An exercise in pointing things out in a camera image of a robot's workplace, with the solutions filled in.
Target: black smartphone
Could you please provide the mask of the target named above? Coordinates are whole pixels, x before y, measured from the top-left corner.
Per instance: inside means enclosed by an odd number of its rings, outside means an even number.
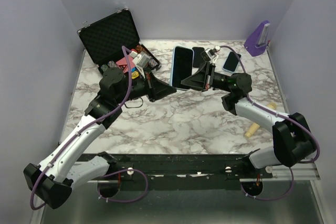
[[[177,46],[173,51],[172,71],[170,74],[170,85],[181,90],[190,87],[182,85],[181,81],[192,75],[194,51]]]
[[[194,61],[193,61],[193,67],[199,68],[201,64],[204,62],[203,57],[201,56],[201,53],[205,51],[204,47],[193,47],[194,51]]]
[[[237,70],[239,60],[237,59],[234,52],[230,52],[229,56],[227,57],[224,65],[223,70],[229,73],[234,73]]]

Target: wooden rolling pin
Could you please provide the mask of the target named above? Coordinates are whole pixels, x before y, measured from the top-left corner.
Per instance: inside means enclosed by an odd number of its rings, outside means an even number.
[[[270,102],[267,107],[269,107],[270,109],[276,110],[277,109],[277,105],[274,102]],[[251,125],[251,127],[247,130],[247,132],[245,133],[245,137],[246,138],[250,138],[253,136],[253,134],[259,129],[260,125],[253,123]]]

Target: white smartphone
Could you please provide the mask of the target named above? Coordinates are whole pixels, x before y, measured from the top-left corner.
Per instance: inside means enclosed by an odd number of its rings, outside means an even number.
[[[224,65],[223,70],[229,73],[235,73],[238,68],[239,60],[237,59],[234,52],[230,52],[229,56],[227,57]]]
[[[173,50],[172,70],[170,74],[170,85],[187,90],[190,87],[182,85],[181,81],[192,75],[194,51],[189,48],[176,46]]]

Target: marble table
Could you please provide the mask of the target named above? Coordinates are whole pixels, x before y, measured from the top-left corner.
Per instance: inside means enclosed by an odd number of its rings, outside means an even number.
[[[262,104],[275,102],[279,111],[284,111],[279,89],[267,54],[251,57],[241,41],[142,41],[162,63],[155,73],[159,79],[169,82],[172,50],[180,45],[188,48],[213,48],[229,45],[241,54],[247,72],[252,76],[253,91],[250,96]],[[229,50],[219,52],[216,71],[223,73],[222,66]],[[89,102],[99,91],[101,74],[86,53],[68,120],[62,139],[79,122]],[[226,112],[221,97],[226,92],[209,90],[177,91],[155,103],[144,98],[144,105],[138,109],[127,109],[85,153],[128,154],[241,154],[272,144],[271,134],[259,129],[251,138],[244,134],[251,126],[248,119]],[[128,106],[140,105],[140,100],[127,102]]]

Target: phone on table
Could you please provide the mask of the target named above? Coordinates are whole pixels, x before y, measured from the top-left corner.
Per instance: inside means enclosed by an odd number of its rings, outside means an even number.
[[[176,46],[173,50],[172,71],[170,75],[170,85],[181,90],[190,87],[182,85],[181,81],[192,75],[194,51]]]
[[[203,57],[201,56],[201,53],[205,51],[204,47],[193,47],[194,51],[194,61],[193,61],[193,67],[199,68],[201,64],[204,62]]]
[[[234,52],[230,52],[229,56],[227,57],[224,65],[223,70],[229,73],[235,73],[238,68],[239,60],[237,59]]]

